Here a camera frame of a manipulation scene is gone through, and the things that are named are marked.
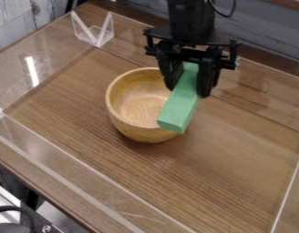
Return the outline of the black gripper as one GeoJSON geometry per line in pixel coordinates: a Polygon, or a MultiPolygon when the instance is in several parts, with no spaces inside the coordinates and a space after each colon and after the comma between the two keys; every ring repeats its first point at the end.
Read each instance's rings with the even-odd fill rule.
{"type": "Polygon", "coordinates": [[[208,98],[217,87],[222,68],[234,69],[238,60],[238,40],[216,30],[220,11],[214,0],[167,0],[170,24],[143,30],[146,54],[154,56],[165,84],[173,90],[183,74],[183,62],[198,64],[198,95],[208,98]]]}

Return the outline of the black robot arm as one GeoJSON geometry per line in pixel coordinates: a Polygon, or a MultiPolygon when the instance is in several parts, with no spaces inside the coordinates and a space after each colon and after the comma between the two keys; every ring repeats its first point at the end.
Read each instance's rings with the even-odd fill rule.
{"type": "Polygon", "coordinates": [[[154,56],[165,84],[173,90],[181,81],[183,64],[198,66],[197,91],[202,98],[212,95],[224,69],[238,65],[240,42],[216,30],[216,16],[232,18],[238,7],[233,0],[225,12],[217,0],[167,0],[170,24],[143,30],[146,54],[154,56]]]}

